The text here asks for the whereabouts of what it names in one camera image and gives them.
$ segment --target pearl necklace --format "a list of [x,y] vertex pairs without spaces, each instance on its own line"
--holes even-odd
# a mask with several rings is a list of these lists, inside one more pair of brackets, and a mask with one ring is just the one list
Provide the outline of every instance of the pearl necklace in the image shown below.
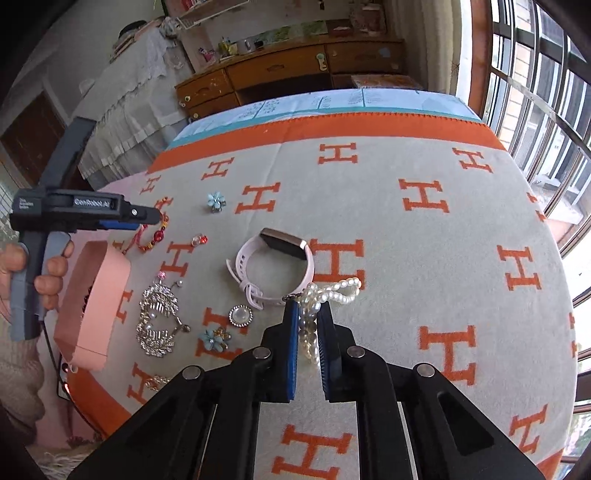
[[360,288],[361,280],[357,277],[347,278],[325,287],[308,283],[301,295],[297,297],[300,310],[298,336],[306,358],[316,363],[319,360],[316,317],[320,311],[320,305],[328,300],[348,305],[357,298]]

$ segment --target white watch strap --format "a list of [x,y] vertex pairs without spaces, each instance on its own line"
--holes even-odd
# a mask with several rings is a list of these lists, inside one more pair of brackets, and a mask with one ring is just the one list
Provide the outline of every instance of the white watch strap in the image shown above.
[[[285,305],[285,302],[282,299],[273,299],[270,297],[265,297],[263,295],[262,290],[257,287],[254,283],[248,280],[248,276],[246,275],[246,265],[248,260],[250,259],[251,255],[259,250],[260,248],[265,247],[267,244],[265,241],[259,236],[254,236],[250,240],[248,240],[238,252],[235,261],[235,268],[236,272],[232,268],[232,263],[229,260],[226,260],[226,266],[228,267],[228,271],[232,275],[232,278],[236,280],[236,282],[240,285],[240,289],[244,291],[246,295],[246,300],[248,304],[257,309],[263,309],[263,303],[268,303],[271,305]],[[299,293],[301,292],[304,287],[312,281],[314,277],[314,257],[310,247],[306,244],[304,247],[304,251],[306,252],[306,261],[307,261],[307,268],[306,274],[302,279],[300,285],[298,285],[295,290],[291,293]]]

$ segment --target wooden drawer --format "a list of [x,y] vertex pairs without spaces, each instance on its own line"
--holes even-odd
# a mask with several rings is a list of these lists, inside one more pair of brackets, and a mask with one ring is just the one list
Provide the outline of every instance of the wooden drawer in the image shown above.
[[324,45],[269,53],[228,67],[228,75],[236,90],[323,72],[328,72]]
[[404,44],[347,42],[326,46],[331,73],[402,73]]
[[214,113],[225,112],[226,110],[236,108],[237,106],[240,106],[240,104],[238,104],[236,95],[233,92],[228,93],[223,97],[210,100],[189,109],[189,122],[213,115]]
[[191,108],[200,103],[221,97],[232,91],[232,85],[224,69],[217,70],[177,88],[178,103],[183,108]]

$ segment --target flower hair clip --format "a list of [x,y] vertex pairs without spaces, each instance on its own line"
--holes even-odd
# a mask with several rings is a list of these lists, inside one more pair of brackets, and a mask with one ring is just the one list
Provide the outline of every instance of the flower hair clip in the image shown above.
[[207,205],[212,208],[213,213],[221,212],[226,206],[226,199],[220,192],[209,193],[207,195]]

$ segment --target orange border stripe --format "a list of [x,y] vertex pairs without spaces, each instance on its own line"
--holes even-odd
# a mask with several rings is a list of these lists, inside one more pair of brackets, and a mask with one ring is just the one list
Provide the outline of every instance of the orange border stripe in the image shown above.
[[335,113],[253,125],[162,152],[148,174],[230,151],[310,138],[411,137],[505,148],[484,124],[419,113]]
[[76,407],[104,438],[112,435],[131,417],[88,370],[79,368],[75,374],[68,374],[68,387]]

